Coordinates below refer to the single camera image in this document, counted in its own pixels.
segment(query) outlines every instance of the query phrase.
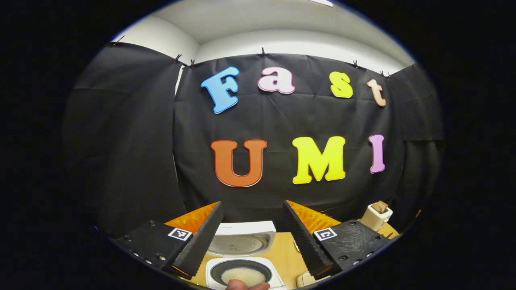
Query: blue letter f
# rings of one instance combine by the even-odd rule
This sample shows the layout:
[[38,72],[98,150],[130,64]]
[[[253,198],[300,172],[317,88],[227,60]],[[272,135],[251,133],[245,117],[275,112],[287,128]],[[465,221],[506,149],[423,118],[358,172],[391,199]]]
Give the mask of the blue letter f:
[[[236,92],[238,90],[238,84],[234,78],[228,75],[237,75],[239,73],[236,67],[228,67],[218,74],[205,79],[201,83],[201,87],[208,89],[209,94],[212,96],[213,102],[215,103],[215,107],[213,107],[215,114],[222,113],[238,103],[238,98],[228,93],[228,90]],[[225,76],[228,77],[223,84],[221,79]]]

